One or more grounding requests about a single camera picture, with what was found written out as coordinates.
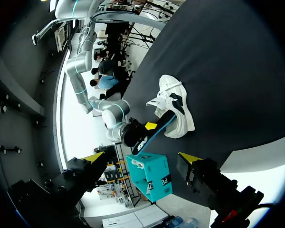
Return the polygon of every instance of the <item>light strip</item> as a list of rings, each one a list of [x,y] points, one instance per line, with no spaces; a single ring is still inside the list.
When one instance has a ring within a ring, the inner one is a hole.
[[[66,54],[66,58],[65,61],[63,63],[62,69],[61,69],[61,74],[59,77],[59,81],[58,81],[58,89],[57,89],[57,104],[56,104],[56,129],[57,129],[57,142],[58,142],[58,149],[59,149],[59,155],[60,155],[60,160],[61,160],[61,164],[62,164],[62,168],[64,170],[67,169],[67,163],[65,160],[65,156],[64,156],[64,152],[63,152],[63,146],[62,146],[62,136],[61,136],[61,96],[62,96],[62,87],[63,87],[63,81],[65,78],[65,70],[66,70],[66,63],[68,58],[70,57],[70,50],[67,51]]]
[[[57,0],[51,0],[49,3],[49,11],[52,12],[56,8],[56,2]]]

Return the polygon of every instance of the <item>metal shelf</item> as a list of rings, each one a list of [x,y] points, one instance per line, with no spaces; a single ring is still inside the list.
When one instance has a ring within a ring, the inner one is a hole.
[[[123,150],[122,150],[121,144],[122,144],[121,142],[114,143],[118,162],[123,162],[123,161],[125,161],[124,156],[123,156]],[[125,163],[119,164],[119,166],[120,166],[120,168],[121,168],[122,177],[123,177],[123,178],[129,177],[129,176],[130,176],[130,173],[128,172],[128,170],[127,170],[127,168],[126,168]],[[127,189],[127,191],[128,191],[128,194],[129,194],[129,196],[130,196],[130,198],[131,198],[131,203],[132,203],[133,207],[135,207],[136,204],[139,202],[140,197],[134,195],[130,178],[124,179],[123,181],[124,181],[124,183],[125,183],[125,186],[126,186],[126,189]]]

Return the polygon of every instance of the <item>person in blue shirt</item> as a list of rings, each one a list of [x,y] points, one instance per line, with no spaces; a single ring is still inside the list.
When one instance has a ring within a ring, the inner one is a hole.
[[[119,81],[110,75],[103,75],[100,79],[93,79],[90,81],[91,86],[98,85],[100,89],[111,89]]]

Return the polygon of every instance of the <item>shoe lace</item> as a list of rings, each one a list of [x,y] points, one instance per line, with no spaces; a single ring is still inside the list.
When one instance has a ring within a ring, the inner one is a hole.
[[[169,93],[168,93],[168,90],[169,89],[172,89],[172,88],[174,88],[174,87],[176,87],[176,86],[179,86],[179,85],[181,85],[181,82],[177,82],[177,83],[175,83],[175,84],[171,84],[171,85],[169,85],[167,88],[165,88],[164,90],[160,90],[158,93],[157,93],[157,96],[162,96],[162,97],[165,97],[165,98],[167,98],[167,97],[169,97]]]

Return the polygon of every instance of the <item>white box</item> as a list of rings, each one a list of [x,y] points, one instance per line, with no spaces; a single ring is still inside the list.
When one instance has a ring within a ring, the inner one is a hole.
[[[145,228],[152,227],[160,223],[161,221],[163,221],[165,218],[169,216],[167,213],[162,211],[155,204],[149,207],[146,207],[142,210],[138,210],[134,212],[134,214],[137,216],[138,220],[140,220],[143,227]]]

